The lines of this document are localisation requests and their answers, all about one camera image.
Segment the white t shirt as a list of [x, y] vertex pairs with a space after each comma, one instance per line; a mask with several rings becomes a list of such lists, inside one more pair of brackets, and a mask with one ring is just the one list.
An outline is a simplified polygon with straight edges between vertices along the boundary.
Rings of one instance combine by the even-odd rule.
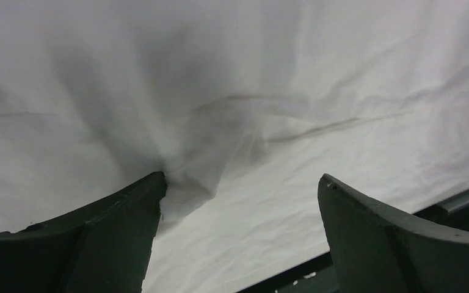
[[144, 292], [326, 252], [325, 173], [407, 212], [469, 188], [469, 1], [0, 1], [0, 232], [158, 170]]

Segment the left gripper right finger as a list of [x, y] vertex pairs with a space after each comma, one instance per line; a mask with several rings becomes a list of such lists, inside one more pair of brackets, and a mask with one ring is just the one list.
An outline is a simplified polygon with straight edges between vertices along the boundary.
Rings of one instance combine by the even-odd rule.
[[328, 174], [318, 203], [341, 292], [469, 292], [469, 231], [404, 212]]

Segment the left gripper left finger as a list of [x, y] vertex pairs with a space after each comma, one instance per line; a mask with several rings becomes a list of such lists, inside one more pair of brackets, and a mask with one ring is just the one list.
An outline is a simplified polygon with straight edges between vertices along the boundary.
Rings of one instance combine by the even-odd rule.
[[167, 190], [162, 172], [51, 220], [0, 233], [0, 292], [140, 292]]

